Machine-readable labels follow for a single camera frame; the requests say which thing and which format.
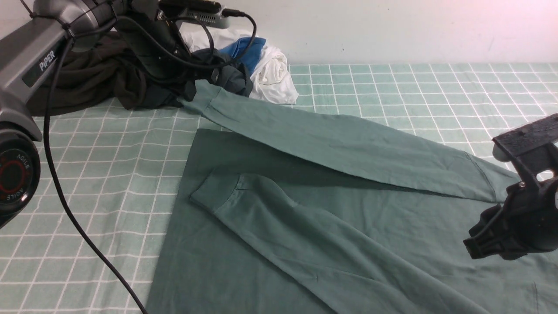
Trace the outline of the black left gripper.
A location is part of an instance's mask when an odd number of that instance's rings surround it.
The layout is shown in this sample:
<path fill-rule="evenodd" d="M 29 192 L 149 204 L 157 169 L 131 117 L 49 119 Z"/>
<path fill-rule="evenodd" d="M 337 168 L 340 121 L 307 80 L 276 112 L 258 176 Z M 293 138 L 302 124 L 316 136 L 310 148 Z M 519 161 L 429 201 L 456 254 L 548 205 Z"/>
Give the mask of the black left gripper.
<path fill-rule="evenodd" d="M 190 49 L 175 22 L 159 19 L 159 12 L 157 0 L 124 0 L 116 30 L 154 83 L 177 95 L 195 95 L 196 70 L 185 65 L 192 61 Z"/>

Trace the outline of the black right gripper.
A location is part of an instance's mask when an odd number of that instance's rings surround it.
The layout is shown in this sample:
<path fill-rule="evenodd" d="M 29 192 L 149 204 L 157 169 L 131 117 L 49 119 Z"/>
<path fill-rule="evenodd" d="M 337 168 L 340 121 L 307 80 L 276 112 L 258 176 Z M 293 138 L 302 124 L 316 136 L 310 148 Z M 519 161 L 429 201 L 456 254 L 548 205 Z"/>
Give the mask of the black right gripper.
<path fill-rule="evenodd" d="M 510 162 L 520 181 L 501 205 L 486 209 L 464 245 L 473 259 L 516 260 L 558 246 L 558 116 L 549 115 L 493 138 L 493 156 Z"/>

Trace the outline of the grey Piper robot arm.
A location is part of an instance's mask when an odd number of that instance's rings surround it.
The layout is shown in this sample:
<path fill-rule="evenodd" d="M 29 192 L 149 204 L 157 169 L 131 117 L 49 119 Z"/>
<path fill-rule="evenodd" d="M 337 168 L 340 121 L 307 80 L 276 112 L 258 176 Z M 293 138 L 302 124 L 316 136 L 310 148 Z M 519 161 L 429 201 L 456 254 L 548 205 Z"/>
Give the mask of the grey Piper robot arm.
<path fill-rule="evenodd" d="M 162 88 L 164 99 L 193 101 L 194 82 L 225 84 L 225 70 L 245 73 L 240 59 L 218 60 L 211 34 L 205 54 L 194 55 L 179 36 L 177 21 L 188 16 L 197 0 L 38 0 L 31 20 L 1 40 L 1 225 L 10 222 L 33 197 L 40 175 L 35 143 L 44 140 L 48 165 L 60 201 L 82 238 L 103 262 L 68 208 L 52 163 L 49 122 L 54 90 L 71 49 L 86 51 L 113 27 L 127 41 L 134 69 Z M 557 115 L 549 115 L 493 138 L 493 156 L 510 162 L 520 181 L 507 189 L 502 205 L 486 209 L 464 240 L 471 258 L 500 255 L 514 260 L 557 249 Z"/>

